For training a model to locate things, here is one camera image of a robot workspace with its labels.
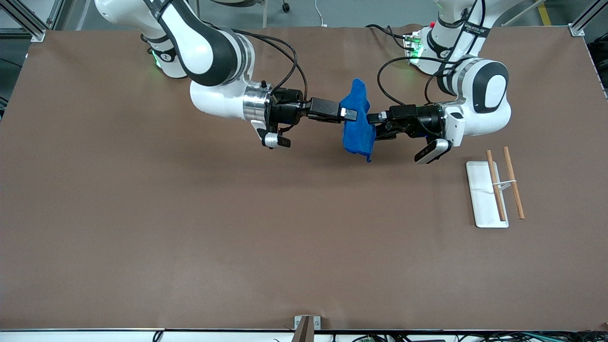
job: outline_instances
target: blue object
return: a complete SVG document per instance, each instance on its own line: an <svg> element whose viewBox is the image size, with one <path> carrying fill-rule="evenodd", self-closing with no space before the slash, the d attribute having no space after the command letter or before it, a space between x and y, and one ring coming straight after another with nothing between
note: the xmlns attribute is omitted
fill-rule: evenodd
<svg viewBox="0 0 608 342"><path fill-rule="evenodd" d="M342 144L346 151L364 155L371 162L371 151L376 140L376 127L367 122L367 111L370 102L367 100L367 90L362 80L354 79L350 94L340 101L340 105L348 110L357 111L357 121L345 121Z"/></svg>

